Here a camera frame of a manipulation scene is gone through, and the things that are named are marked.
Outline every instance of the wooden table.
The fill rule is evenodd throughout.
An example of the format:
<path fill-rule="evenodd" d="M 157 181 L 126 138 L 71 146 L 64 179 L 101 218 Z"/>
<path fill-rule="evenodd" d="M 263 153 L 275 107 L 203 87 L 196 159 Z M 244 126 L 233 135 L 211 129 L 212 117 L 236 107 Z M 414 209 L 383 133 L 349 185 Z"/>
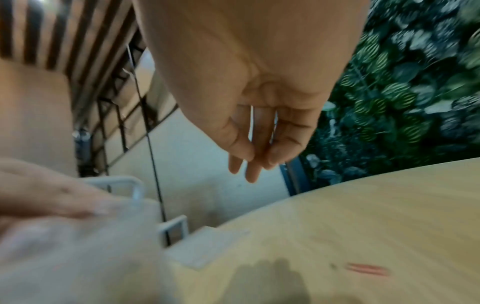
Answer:
<path fill-rule="evenodd" d="M 221 229 L 250 234 L 201 271 L 173 265 L 188 304 L 480 303 L 480 159 L 323 188 Z"/>

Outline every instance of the slatted ceiling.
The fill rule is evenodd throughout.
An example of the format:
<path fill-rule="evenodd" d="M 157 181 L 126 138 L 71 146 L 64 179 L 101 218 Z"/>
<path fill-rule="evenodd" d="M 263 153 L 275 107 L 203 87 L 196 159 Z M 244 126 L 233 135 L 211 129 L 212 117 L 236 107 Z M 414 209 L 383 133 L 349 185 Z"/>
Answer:
<path fill-rule="evenodd" d="M 0 56 L 65 73 L 77 122 L 112 95 L 112 74 L 128 78 L 125 46 L 142 42 L 132 0 L 0 0 Z"/>

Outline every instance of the vertical garden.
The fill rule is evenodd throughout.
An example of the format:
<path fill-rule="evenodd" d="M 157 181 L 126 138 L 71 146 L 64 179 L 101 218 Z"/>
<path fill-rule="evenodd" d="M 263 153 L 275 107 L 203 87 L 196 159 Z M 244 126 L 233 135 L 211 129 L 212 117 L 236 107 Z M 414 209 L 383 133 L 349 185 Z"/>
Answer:
<path fill-rule="evenodd" d="M 377 0 L 300 156 L 315 188 L 480 157 L 480 0 Z"/>

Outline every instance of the dark green plant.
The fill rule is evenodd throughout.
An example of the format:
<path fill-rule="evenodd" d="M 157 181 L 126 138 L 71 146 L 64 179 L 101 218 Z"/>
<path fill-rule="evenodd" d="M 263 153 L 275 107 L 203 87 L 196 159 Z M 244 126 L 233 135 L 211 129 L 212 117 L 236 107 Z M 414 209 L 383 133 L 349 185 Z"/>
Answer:
<path fill-rule="evenodd" d="M 478 157 L 479 91 L 480 1 L 373 1 L 301 159 L 323 186 L 351 179 L 346 171 L 361 177 Z M 325 147 L 334 145 L 346 152 L 333 157 Z"/>

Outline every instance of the table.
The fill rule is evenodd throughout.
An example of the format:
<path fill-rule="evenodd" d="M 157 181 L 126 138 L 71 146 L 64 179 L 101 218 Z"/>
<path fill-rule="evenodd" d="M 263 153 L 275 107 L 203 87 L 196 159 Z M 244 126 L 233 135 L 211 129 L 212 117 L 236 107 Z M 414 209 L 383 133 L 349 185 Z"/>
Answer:
<path fill-rule="evenodd" d="M 172 265 L 187 304 L 480 303 L 480 158 L 319 189 L 220 229 L 250 234 L 200 271 Z"/>

